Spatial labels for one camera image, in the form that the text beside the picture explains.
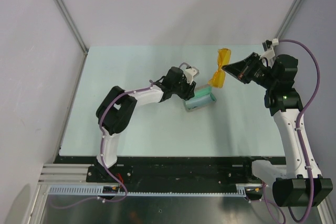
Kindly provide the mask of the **orange sunglasses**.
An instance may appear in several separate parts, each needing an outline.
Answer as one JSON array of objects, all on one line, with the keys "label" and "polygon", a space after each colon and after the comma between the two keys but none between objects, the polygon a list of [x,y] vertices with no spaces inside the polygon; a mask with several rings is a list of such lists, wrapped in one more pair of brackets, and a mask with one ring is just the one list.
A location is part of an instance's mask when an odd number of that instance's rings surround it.
[{"label": "orange sunglasses", "polygon": [[217,70],[207,83],[211,87],[213,88],[223,87],[225,81],[225,71],[222,69],[222,67],[229,64],[231,53],[232,53],[231,50],[228,48],[222,48],[218,50]]}]

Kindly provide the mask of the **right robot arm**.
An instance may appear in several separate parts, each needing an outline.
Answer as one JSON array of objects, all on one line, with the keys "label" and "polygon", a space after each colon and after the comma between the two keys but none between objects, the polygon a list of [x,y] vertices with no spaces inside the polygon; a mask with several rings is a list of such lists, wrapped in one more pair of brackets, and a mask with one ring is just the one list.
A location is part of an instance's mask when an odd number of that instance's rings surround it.
[{"label": "right robot arm", "polygon": [[262,180],[272,189],[280,207],[318,206],[333,190],[331,179],[323,178],[317,166],[302,118],[299,93],[293,88],[298,60],[279,55],[272,67],[266,67],[256,53],[222,69],[238,81],[255,82],[266,89],[264,101],[275,121],[285,152],[286,168],[280,169],[266,160],[253,161],[242,169],[243,179],[254,183]]}]

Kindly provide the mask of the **blue cleaning cloth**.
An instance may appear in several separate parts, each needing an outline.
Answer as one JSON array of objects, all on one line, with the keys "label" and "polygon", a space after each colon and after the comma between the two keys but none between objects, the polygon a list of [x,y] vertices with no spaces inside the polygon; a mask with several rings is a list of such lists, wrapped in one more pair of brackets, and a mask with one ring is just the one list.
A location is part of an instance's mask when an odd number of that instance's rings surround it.
[{"label": "blue cleaning cloth", "polygon": [[205,106],[213,101],[210,94],[203,95],[201,97],[192,98],[185,102],[185,106],[188,110],[193,110],[195,108],[199,108]]}]

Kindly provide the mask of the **grey glasses case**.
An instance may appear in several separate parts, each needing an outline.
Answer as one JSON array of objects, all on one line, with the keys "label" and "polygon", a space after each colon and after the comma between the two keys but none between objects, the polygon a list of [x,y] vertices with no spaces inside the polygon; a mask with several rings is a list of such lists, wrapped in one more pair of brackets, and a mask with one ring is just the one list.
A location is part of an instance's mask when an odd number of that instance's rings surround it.
[{"label": "grey glasses case", "polygon": [[191,112],[216,103],[217,99],[212,93],[212,89],[212,86],[208,84],[197,87],[194,90],[194,97],[184,101],[185,110]]}]

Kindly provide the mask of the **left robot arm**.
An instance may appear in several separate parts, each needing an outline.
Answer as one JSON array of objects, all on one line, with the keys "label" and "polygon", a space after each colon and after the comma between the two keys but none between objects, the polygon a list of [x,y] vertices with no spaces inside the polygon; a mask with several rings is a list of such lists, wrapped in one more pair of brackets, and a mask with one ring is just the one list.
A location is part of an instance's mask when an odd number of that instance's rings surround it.
[{"label": "left robot arm", "polygon": [[115,178],[113,165],[117,162],[120,134],[129,125],[134,110],[139,106],[166,101],[174,94],[184,101],[193,98],[196,87],[194,78],[198,74],[199,70],[189,65],[185,69],[171,67],[159,80],[151,80],[149,87],[126,91],[114,86],[110,90],[96,111],[102,133],[97,156],[101,166],[97,174],[103,181],[110,182]]}]

